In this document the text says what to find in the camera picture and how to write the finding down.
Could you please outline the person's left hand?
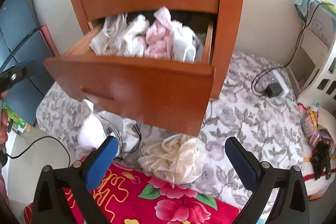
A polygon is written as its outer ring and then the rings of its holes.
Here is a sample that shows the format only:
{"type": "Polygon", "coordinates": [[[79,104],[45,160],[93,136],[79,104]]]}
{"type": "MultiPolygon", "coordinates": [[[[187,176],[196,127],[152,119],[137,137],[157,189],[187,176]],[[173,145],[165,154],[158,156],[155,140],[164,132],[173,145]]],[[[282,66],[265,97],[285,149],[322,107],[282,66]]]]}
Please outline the person's left hand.
{"type": "Polygon", "coordinates": [[[3,110],[1,107],[1,127],[0,127],[0,143],[1,143],[1,149],[5,147],[5,143],[7,142],[8,135],[7,135],[7,114],[6,111],[3,110]]]}

